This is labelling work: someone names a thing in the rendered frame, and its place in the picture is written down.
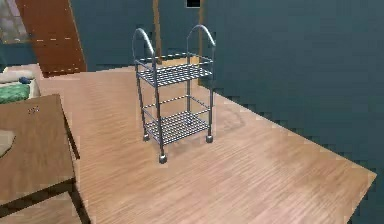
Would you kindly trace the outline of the brown wooden door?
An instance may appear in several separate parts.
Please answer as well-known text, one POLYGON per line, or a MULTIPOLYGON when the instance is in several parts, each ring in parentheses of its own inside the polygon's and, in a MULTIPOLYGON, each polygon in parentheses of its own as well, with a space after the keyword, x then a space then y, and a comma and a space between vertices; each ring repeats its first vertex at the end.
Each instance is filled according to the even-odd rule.
POLYGON ((87 70, 70 0, 15 0, 43 77, 87 70))

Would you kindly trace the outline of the brown wooden table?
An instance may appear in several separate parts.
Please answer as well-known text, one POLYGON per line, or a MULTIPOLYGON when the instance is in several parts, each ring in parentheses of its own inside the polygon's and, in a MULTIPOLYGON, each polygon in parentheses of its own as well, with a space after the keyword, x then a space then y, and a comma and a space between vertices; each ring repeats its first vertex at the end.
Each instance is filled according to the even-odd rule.
POLYGON ((0 157, 0 218, 67 192, 91 224, 76 186, 80 157, 58 94, 0 104, 0 130, 15 134, 0 157))

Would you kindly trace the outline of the bed with green blanket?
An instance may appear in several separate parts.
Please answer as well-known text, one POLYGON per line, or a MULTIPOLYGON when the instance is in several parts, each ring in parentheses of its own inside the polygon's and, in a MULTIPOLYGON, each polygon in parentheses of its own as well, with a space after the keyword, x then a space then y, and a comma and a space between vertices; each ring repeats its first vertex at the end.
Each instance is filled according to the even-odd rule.
POLYGON ((40 97, 40 88, 36 79, 30 81, 30 84, 22 84, 19 81, 0 84, 0 104, 40 97))

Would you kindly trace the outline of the white pillow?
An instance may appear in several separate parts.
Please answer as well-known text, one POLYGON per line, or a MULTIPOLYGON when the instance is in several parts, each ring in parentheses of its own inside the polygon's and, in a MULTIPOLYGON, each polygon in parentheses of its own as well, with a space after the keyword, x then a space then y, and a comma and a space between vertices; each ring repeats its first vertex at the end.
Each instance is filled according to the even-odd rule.
POLYGON ((7 70, 6 72, 0 73, 0 84, 18 82, 21 77, 33 80, 35 75, 29 70, 7 70))

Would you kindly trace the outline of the beige cloth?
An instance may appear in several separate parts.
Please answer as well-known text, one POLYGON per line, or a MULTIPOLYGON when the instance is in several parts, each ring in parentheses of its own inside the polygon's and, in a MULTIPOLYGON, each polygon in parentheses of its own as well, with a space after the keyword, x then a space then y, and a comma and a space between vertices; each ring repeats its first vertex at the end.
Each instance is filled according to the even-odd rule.
POLYGON ((15 140, 15 133, 9 130, 0 130, 0 157, 5 155, 12 147, 15 140))

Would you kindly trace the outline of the window with grey view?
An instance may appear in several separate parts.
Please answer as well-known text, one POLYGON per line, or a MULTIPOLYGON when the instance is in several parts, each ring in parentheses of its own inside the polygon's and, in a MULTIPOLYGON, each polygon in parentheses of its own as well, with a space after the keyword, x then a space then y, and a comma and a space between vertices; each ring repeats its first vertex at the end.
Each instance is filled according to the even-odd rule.
POLYGON ((3 44, 29 41, 16 0, 0 0, 0 40, 3 44))

